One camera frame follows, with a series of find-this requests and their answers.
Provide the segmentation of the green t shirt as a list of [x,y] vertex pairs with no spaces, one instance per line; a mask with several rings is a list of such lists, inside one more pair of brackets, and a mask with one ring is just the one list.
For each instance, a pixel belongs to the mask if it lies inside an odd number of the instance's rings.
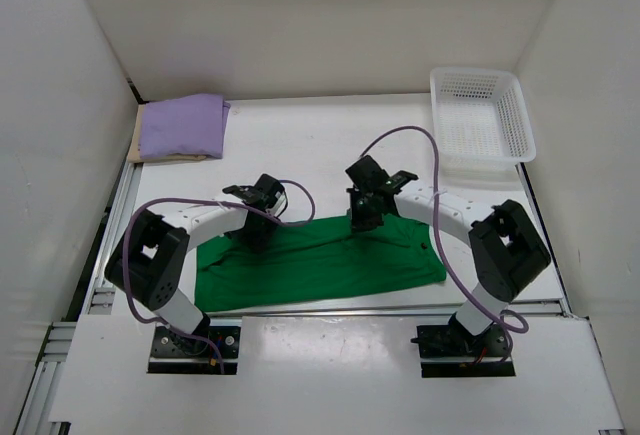
[[428,225],[393,215],[354,232],[346,216],[279,227],[262,252],[215,238],[196,251],[195,304],[205,312],[352,298],[441,283]]

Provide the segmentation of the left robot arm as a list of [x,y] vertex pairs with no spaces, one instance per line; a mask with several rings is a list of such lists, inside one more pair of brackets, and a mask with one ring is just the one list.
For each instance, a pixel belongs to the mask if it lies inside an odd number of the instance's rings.
[[104,269],[106,280],[126,297],[134,318],[159,323],[188,355],[210,341],[210,317],[179,288],[186,256],[206,241],[251,228],[272,232],[281,222],[275,212],[284,192],[274,197],[202,200],[160,198],[134,212]]

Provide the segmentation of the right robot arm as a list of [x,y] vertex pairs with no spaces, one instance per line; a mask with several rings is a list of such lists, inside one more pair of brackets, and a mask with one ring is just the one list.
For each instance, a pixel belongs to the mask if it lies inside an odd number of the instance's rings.
[[[524,334],[529,324],[509,306],[550,264],[550,253],[524,207],[508,199],[500,205],[472,202],[419,181],[400,189],[347,190],[352,228],[370,231],[386,215],[425,223],[432,228],[435,250],[449,278],[466,298],[451,316],[449,342],[470,355],[493,325]],[[444,250],[446,234],[471,251],[477,283],[469,289]]]

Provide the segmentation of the beige t shirt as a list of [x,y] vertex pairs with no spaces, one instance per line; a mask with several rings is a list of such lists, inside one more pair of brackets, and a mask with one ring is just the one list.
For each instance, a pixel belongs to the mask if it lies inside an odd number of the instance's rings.
[[164,162],[199,162],[206,159],[204,155],[185,155],[185,154],[172,154],[161,157],[144,158],[140,155],[140,136],[142,126],[142,115],[144,113],[144,105],[139,105],[134,131],[132,134],[131,143],[127,153],[127,161],[130,163],[164,163]]

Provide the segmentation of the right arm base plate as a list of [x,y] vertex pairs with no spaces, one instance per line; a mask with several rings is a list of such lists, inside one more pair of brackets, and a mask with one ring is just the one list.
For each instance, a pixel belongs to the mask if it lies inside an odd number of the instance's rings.
[[516,375],[512,339],[492,325],[476,341],[464,341],[448,325],[420,325],[411,342],[418,347],[424,379],[504,378]]

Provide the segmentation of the white plastic basket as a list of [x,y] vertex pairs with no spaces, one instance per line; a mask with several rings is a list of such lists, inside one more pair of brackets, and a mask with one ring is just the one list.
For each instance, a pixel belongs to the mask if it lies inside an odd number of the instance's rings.
[[536,158],[518,78],[507,71],[438,67],[430,73],[434,138],[449,172],[500,173]]

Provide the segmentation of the aluminium frame rail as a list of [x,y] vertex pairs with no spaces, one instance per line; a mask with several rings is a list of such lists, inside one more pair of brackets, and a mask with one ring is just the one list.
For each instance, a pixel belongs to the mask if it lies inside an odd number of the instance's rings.
[[116,289],[104,278],[109,254],[132,214],[143,166],[126,162],[103,210],[89,255],[66,315],[50,323],[40,340],[34,372],[19,412],[15,434],[67,434],[68,422],[51,422],[49,414],[79,317],[109,315]]

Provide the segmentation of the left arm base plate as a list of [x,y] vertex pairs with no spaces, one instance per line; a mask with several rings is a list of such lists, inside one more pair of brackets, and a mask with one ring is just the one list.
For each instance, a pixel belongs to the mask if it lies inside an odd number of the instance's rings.
[[183,339],[163,326],[156,326],[147,372],[174,375],[236,375],[240,349],[240,326],[210,326],[208,338],[222,356],[224,371],[213,348],[201,341]]

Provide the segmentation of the purple t shirt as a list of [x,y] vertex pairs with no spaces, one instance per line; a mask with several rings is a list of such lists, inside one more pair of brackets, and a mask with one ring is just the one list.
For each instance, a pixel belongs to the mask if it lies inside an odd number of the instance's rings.
[[217,94],[195,94],[142,106],[138,153],[142,160],[171,156],[221,159],[231,105]]

